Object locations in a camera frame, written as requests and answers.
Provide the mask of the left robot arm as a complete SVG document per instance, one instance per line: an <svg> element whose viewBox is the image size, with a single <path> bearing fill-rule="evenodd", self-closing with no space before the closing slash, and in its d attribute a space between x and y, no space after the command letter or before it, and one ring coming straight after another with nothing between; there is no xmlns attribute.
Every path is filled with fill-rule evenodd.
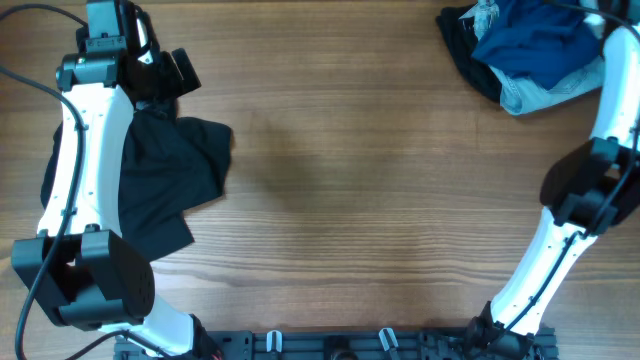
<svg viewBox="0 0 640 360"><path fill-rule="evenodd" d="M54 182L32 239L11 261L28 294L59 327L120 337L157 359L210 359L200 322L163 300L150 263L122 237L118 214L126 134L141 101L198 87L187 56L159 53L147 16L129 1L90 1L79 50L65 56L52 95L63 107Z"/></svg>

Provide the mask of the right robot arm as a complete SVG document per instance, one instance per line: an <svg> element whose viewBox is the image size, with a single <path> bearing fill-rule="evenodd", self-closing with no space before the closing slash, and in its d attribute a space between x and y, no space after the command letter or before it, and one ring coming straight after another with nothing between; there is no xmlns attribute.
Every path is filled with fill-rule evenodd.
<svg viewBox="0 0 640 360"><path fill-rule="evenodd" d="M515 272L469 323L468 359L530 359L542 316L579 259L639 206L639 26L630 4L576 11L601 20L604 82L589 140L556 162L540 192L536 233Z"/></svg>

